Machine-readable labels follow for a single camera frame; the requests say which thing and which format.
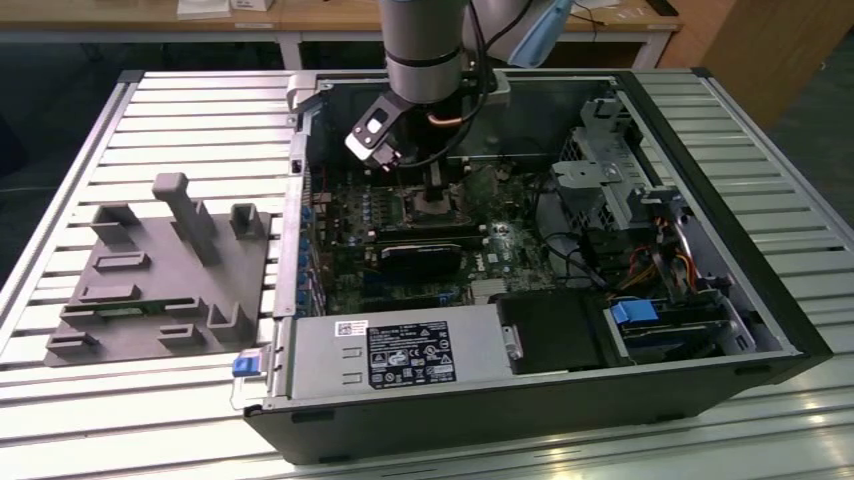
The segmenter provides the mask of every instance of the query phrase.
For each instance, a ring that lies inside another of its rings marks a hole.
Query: gray floor
[[[30,154],[27,165],[0,178],[0,281],[18,261],[122,70],[281,66],[275,45],[173,45],[167,54],[158,45],[109,45],[101,50],[103,59],[92,62],[76,45],[0,45],[0,116]],[[363,68],[379,61],[379,51],[361,52],[363,60],[353,52],[334,52],[325,46],[307,53],[319,67]],[[852,92],[854,36],[849,35],[772,132],[849,222],[854,222]]]

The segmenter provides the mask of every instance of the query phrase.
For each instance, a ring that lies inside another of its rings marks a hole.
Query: power supply label
[[[370,327],[367,341],[375,389],[457,381],[449,322]]]

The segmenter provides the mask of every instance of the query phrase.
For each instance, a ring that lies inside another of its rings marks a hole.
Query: sticker
[[[335,322],[335,336],[337,337],[358,337],[365,335],[369,329],[367,320],[354,320],[350,322]]]
[[[374,389],[457,381],[449,322],[371,327],[367,336]]]
[[[273,23],[235,23],[235,28],[273,28]]]

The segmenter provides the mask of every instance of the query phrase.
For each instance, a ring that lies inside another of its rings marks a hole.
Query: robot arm
[[[521,67],[540,66],[564,31],[572,4],[572,0],[381,0],[391,90],[347,136],[357,157],[386,170],[397,165],[426,166],[441,159],[466,136],[466,124],[489,95],[486,56]],[[475,53],[475,85],[465,81],[463,49]],[[467,93],[481,98],[463,115]],[[442,112],[457,115],[443,119]],[[395,139],[393,127],[407,117],[411,134]],[[445,130],[439,136],[458,128],[442,148],[427,145],[431,135],[423,130],[431,128]],[[406,143],[417,152],[409,163],[402,161],[407,149],[399,148]]]

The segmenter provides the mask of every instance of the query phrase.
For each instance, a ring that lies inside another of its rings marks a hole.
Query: blue tab
[[[235,358],[231,364],[231,375],[234,377],[254,377],[262,374],[261,355],[255,354],[247,357]]]
[[[650,300],[624,300],[612,307],[612,315],[618,324],[626,322],[654,322],[658,312]]]

